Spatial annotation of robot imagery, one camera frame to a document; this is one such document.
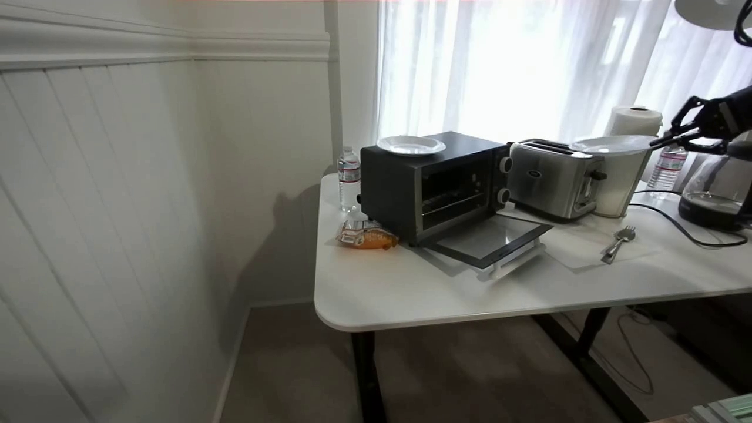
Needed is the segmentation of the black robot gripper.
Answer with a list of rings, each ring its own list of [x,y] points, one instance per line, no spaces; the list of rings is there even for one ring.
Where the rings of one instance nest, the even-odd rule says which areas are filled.
[[[687,147],[690,139],[716,139],[727,156],[752,156],[752,88],[719,100],[688,97],[667,137]]]

